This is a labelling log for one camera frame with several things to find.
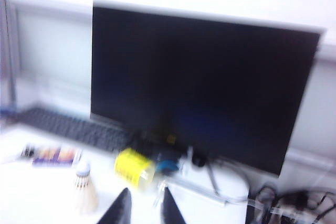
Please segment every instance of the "black keyboard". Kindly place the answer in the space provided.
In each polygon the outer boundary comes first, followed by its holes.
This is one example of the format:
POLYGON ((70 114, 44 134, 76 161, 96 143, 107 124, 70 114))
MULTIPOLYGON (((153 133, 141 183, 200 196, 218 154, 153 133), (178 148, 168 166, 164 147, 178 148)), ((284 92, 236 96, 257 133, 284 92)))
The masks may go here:
POLYGON ((111 152, 126 148, 132 141, 132 134, 117 126, 105 126, 42 108, 16 114, 15 120, 111 152))

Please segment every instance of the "black monitor screen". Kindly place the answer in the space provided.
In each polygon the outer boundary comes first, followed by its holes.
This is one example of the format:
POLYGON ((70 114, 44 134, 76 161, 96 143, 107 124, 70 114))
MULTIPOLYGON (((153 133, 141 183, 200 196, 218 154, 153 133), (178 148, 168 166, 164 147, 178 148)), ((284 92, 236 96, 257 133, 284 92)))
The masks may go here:
POLYGON ((319 36, 95 5, 91 113, 279 174, 319 36))

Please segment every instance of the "desk surface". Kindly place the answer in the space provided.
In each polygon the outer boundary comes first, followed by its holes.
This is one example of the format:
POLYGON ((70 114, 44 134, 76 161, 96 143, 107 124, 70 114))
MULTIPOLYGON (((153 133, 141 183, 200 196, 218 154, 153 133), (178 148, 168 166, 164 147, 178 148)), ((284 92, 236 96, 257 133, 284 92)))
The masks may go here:
MULTIPOLYGON (((157 183, 146 191, 138 191, 113 172, 116 153, 51 135, 35 128, 17 124, 0 135, 0 159, 16 154, 26 144, 36 146, 72 146, 83 150, 82 157, 91 163, 91 177, 98 197, 98 209, 86 216, 72 210, 73 168, 32 167, 30 162, 17 161, 0 165, 0 223, 97 223, 121 190, 128 187, 132 195, 132 223, 160 223, 157 183)), ((213 167, 220 193, 233 198, 247 197, 245 182, 234 172, 213 167)), ((190 166, 183 179, 212 189, 205 168, 190 166)), ((246 205, 220 205, 181 187, 170 186, 180 211, 191 223, 244 224, 246 205)))

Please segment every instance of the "yellow container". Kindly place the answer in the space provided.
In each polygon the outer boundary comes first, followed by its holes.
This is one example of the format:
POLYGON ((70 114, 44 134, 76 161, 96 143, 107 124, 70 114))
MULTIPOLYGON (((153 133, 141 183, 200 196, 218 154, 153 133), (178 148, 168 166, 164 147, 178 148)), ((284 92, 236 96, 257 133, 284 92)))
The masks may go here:
POLYGON ((152 182, 155 165, 150 159, 127 148, 117 156, 114 171, 133 186, 143 189, 152 182))

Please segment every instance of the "cable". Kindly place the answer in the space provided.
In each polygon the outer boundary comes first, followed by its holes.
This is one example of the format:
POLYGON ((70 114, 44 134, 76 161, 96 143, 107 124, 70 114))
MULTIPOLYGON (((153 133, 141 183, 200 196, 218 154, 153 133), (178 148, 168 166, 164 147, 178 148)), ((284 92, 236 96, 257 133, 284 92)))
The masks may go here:
POLYGON ((313 223, 317 223, 320 219, 324 218, 328 213, 330 213, 332 210, 336 209, 336 204, 334 204, 332 207, 328 208, 326 211, 323 213, 317 215, 316 219, 314 220, 313 223))

